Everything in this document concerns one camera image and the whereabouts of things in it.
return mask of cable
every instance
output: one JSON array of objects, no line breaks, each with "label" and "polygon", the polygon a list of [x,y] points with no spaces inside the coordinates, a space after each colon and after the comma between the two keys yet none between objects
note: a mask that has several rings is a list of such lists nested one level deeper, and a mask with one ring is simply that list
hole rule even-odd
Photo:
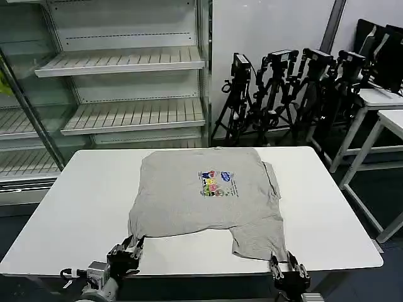
[{"label": "cable", "polygon": [[65,281],[71,280],[72,279],[71,278],[71,269],[62,269],[60,271],[60,277]]},{"label": "cable", "polygon": [[254,70],[253,64],[252,64],[251,61],[247,58],[247,56],[244,55],[244,57],[245,57],[245,59],[247,60],[247,62],[248,62],[249,64],[251,64],[251,67],[252,67],[252,70],[253,70],[253,73],[254,73],[254,77],[256,78],[256,77],[257,77],[257,74],[256,74],[256,70]]}]

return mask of white table legs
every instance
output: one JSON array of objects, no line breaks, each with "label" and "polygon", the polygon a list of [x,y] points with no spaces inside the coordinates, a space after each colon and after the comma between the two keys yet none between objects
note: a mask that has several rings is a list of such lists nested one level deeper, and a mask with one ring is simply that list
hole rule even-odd
[{"label": "white table legs", "polygon": [[377,123],[375,124],[375,126],[372,128],[372,131],[371,131],[370,135],[368,136],[368,138],[366,139],[364,145],[362,146],[361,151],[356,156],[356,158],[355,158],[354,162],[351,164],[350,168],[348,168],[346,175],[344,175],[343,180],[341,181],[340,186],[339,186],[340,189],[343,189],[343,187],[345,185],[348,185],[349,182],[352,180],[352,178],[358,171],[358,168],[363,163],[365,157],[368,155],[368,153],[370,153],[370,150],[371,150],[373,144],[377,140],[377,138],[378,138],[379,134],[382,132],[382,130],[383,130],[382,122],[378,120]]},{"label": "white table legs", "polygon": [[346,154],[348,147],[350,147],[351,142],[353,141],[358,129],[360,129],[361,124],[363,123],[364,117],[368,112],[368,107],[362,107],[358,112],[354,119],[353,124],[350,126],[350,129],[347,132],[346,137],[344,138],[343,143],[340,146],[338,153],[336,154],[335,158],[332,161],[332,164],[329,168],[330,173],[335,173],[343,156]]},{"label": "white table legs", "polygon": [[[329,172],[335,173],[337,168],[339,167],[342,159],[344,156],[347,155],[356,155],[360,152],[360,149],[349,149],[351,142],[353,141],[355,135],[357,134],[358,130],[360,129],[361,124],[369,111],[378,111],[378,110],[386,110],[386,109],[395,109],[396,106],[364,106],[358,112],[357,115],[351,124],[346,137],[344,138],[336,156],[334,159],[331,159],[328,154],[322,147],[319,145],[318,142],[315,141],[313,138],[316,126],[310,128],[308,135],[307,135],[307,142],[311,142],[318,152],[322,152],[324,158],[328,165],[330,165]],[[370,149],[370,153],[385,153],[385,152],[401,152],[403,151],[403,145],[399,146],[386,146],[386,147],[374,147]]]},{"label": "white table legs", "polygon": [[346,192],[358,203],[360,208],[364,211],[364,214],[372,223],[372,225],[378,230],[380,233],[377,237],[377,242],[384,243],[386,242],[394,233],[396,233],[401,227],[403,227],[403,213],[401,213],[386,229],[383,229],[379,224],[377,219],[371,214],[370,210],[364,205],[361,199],[355,194],[353,189],[349,186],[349,183],[353,179],[354,175],[360,169],[360,165],[363,163],[365,157],[370,153],[370,150],[373,144],[376,142],[379,134],[382,132],[384,126],[380,120],[377,121],[375,126],[373,127],[370,135],[366,139],[361,151],[356,156],[354,162],[351,164],[348,172],[343,177],[343,180],[340,182],[339,188],[340,190],[346,190]]}]

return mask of metal pole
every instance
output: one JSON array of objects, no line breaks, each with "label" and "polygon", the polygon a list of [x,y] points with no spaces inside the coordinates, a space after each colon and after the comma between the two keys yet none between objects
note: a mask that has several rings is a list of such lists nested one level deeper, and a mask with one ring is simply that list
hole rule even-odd
[{"label": "metal pole", "polygon": [[345,5],[346,0],[335,0],[329,17],[329,22],[327,23],[326,31],[323,36],[322,45],[319,49],[320,51],[325,53],[330,53],[332,51],[334,38],[336,37]]},{"label": "metal pole", "polygon": [[24,91],[18,84],[14,72],[7,63],[6,57],[4,56],[3,51],[1,49],[0,49],[0,70],[2,70],[17,101],[19,102],[21,108],[23,109],[33,128],[38,133],[38,136],[41,139],[42,143],[44,144],[45,148],[49,152],[50,156],[52,156],[52,158],[55,160],[57,167],[62,171],[65,166],[64,158],[60,153],[60,150],[55,146],[53,139],[47,134],[46,128],[40,121],[38,113],[33,108],[27,96],[25,95]]}]

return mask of metal shelf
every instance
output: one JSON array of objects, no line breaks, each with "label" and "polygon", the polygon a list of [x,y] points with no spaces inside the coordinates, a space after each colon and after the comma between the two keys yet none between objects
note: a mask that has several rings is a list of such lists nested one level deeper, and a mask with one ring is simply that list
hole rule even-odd
[{"label": "metal shelf", "polygon": [[[37,108],[47,131],[59,129],[66,107],[46,106]],[[37,137],[38,134],[21,108],[0,109],[0,140]]]},{"label": "metal shelf", "polygon": [[202,69],[196,46],[87,50],[61,53],[35,71],[38,77]]},{"label": "metal shelf", "polygon": [[162,140],[158,142],[134,142],[134,143],[104,143],[96,145],[97,149],[168,149],[168,148],[202,148],[201,138]]},{"label": "metal shelf", "polygon": [[203,126],[198,98],[82,104],[61,130],[82,135]]},{"label": "metal shelf", "polygon": [[0,182],[54,178],[59,174],[46,149],[0,152]]}]

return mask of white side table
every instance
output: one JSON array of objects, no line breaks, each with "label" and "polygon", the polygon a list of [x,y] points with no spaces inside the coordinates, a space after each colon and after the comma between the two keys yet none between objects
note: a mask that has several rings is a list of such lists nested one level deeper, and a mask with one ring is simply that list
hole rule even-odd
[{"label": "white side table", "polygon": [[[351,142],[353,141],[358,129],[367,114],[368,111],[378,111],[387,109],[403,109],[403,97],[397,94],[391,93],[384,89],[361,89],[360,97],[364,100],[364,107],[362,107],[351,124],[350,129],[347,132],[344,141],[342,142],[336,156],[331,159],[328,154],[325,155],[327,163],[330,165],[329,172],[334,173],[340,165],[343,157],[346,155],[356,155],[360,149],[349,149]],[[314,128],[307,137],[308,142],[312,142],[317,150],[322,150],[322,147],[313,138]],[[383,152],[396,152],[403,151],[403,145],[389,146],[389,147],[375,147],[370,150],[371,153],[383,153]]]},{"label": "white side table", "polygon": [[360,208],[364,211],[364,214],[368,217],[373,226],[379,231],[380,234],[377,237],[377,241],[380,243],[384,243],[401,227],[403,227],[403,213],[401,213],[386,229],[383,229],[376,218],[371,214],[370,210],[364,205],[362,200],[349,186],[350,181],[357,171],[403,167],[403,162],[362,164],[365,157],[368,155],[368,153],[370,153],[372,146],[376,142],[379,134],[385,127],[403,140],[403,110],[381,110],[378,112],[378,115],[379,120],[373,127],[361,151],[358,153],[354,162],[348,169],[348,172],[343,177],[343,180],[341,181],[339,187],[341,190],[346,190],[346,192],[351,195],[351,197],[358,203]]}]

